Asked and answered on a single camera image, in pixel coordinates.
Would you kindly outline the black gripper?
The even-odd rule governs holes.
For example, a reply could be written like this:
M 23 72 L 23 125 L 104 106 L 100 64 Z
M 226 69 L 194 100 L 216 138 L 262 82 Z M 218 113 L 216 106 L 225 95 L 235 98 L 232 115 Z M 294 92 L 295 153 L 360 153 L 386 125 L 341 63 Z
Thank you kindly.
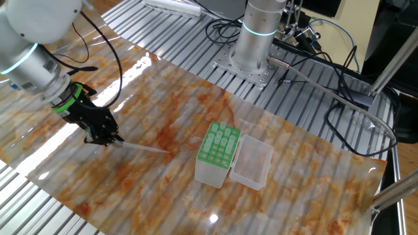
M 60 116 L 67 122 L 85 129 L 85 144 L 109 146 L 122 144 L 119 126 L 109 109 L 96 109 L 85 94 L 79 95 L 80 101 L 71 98 L 60 108 Z

